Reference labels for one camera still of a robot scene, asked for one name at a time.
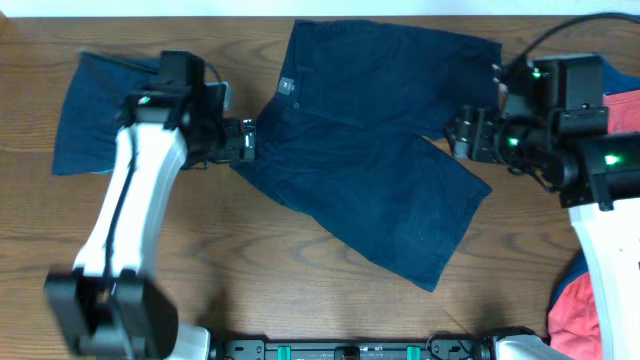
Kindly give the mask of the navy blue shorts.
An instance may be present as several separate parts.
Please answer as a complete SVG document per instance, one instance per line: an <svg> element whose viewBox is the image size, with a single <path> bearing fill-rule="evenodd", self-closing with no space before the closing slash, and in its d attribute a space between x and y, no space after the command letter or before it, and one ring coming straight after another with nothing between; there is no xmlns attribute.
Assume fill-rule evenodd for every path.
<svg viewBox="0 0 640 360"><path fill-rule="evenodd" d="M235 165L367 260L433 291L489 186L437 141L465 105L497 103L502 47L364 20L297 21L257 120L256 157Z"/></svg>

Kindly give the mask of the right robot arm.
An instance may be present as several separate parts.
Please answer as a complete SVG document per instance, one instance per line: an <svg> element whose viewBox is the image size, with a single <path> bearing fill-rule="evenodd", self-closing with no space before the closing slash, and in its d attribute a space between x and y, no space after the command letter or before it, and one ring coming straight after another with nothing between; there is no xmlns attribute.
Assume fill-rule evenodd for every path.
<svg viewBox="0 0 640 360"><path fill-rule="evenodd" d="M501 108L465 105L447 125L459 159L504 165L559 196L586 257L603 356L639 356L639 135L608 131L602 59L529 60L498 72Z"/></svg>

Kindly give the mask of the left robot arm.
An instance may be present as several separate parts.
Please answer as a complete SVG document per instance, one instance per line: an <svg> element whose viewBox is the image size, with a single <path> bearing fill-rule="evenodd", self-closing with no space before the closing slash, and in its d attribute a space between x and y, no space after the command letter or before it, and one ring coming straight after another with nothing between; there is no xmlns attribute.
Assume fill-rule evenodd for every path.
<svg viewBox="0 0 640 360"><path fill-rule="evenodd" d="M127 94L102 208L68 272L44 293L68 350L97 359L222 359L203 327L182 323L155 283L157 242L176 176L197 164L252 161L256 123L227 118L231 87L211 64L165 50L156 81Z"/></svg>

